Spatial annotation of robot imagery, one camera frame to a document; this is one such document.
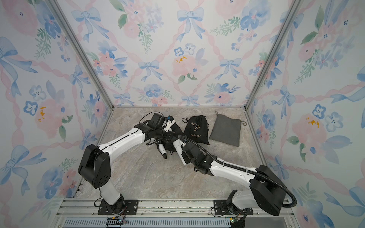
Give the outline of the plain black drawstring pouch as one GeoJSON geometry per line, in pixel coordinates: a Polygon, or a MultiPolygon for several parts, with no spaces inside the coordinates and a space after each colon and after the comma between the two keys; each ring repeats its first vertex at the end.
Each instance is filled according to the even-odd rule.
{"type": "Polygon", "coordinates": [[[206,116],[192,116],[189,119],[182,118],[183,123],[186,123],[183,135],[196,143],[209,145],[208,132],[209,124],[206,116]]]}

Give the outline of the black pouch with gold logo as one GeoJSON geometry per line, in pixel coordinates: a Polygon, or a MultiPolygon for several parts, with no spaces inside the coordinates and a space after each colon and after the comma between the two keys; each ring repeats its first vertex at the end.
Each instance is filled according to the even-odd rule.
{"type": "Polygon", "coordinates": [[[170,134],[170,138],[168,139],[168,141],[166,141],[166,140],[163,141],[163,146],[164,146],[165,150],[169,151],[169,152],[176,152],[173,142],[178,140],[179,135],[183,135],[181,128],[178,126],[177,123],[174,123],[174,124],[170,125],[169,128],[166,127],[164,130],[166,132],[172,132],[170,134]]]}

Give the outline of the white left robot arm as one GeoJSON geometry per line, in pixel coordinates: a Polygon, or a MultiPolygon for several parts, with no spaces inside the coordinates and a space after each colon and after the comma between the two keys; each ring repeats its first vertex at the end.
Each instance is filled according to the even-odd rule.
{"type": "Polygon", "coordinates": [[[108,143],[86,146],[78,173],[99,190],[101,199],[112,207],[123,206],[123,196],[111,182],[111,165],[113,161],[131,148],[143,143],[156,144],[159,153],[167,159],[166,145],[176,140],[174,133],[178,126],[172,116],[163,116],[152,112],[150,120],[140,121],[126,134],[108,143]]]}

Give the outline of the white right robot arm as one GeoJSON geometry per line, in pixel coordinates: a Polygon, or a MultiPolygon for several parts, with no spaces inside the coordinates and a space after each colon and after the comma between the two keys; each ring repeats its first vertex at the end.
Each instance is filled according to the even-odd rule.
{"type": "Polygon", "coordinates": [[[273,216],[280,214],[287,195],[284,191],[285,185],[267,166],[260,165],[259,168],[238,166],[217,156],[204,154],[192,142],[176,140],[173,146],[183,164],[192,164],[196,172],[226,178],[247,188],[246,191],[233,190],[227,198],[226,204],[232,214],[253,207],[259,207],[273,216]]]}

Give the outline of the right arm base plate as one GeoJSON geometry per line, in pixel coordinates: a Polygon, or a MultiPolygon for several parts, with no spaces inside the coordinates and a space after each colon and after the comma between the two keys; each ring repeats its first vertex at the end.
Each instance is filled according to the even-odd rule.
{"type": "Polygon", "coordinates": [[[239,209],[233,205],[233,203],[227,203],[227,200],[215,199],[213,200],[213,214],[214,216],[243,216],[253,215],[252,208],[239,209]]]}

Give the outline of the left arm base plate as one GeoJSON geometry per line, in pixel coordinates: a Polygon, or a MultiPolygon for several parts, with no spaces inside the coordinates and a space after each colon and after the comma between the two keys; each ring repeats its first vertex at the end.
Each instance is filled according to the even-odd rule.
{"type": "Polygon", "coordinates": [[[124,199],[117,201],[114,205],[109,205],[104,199],[98,209],[98,215],[136,215],[139,200],[124,199]]]}

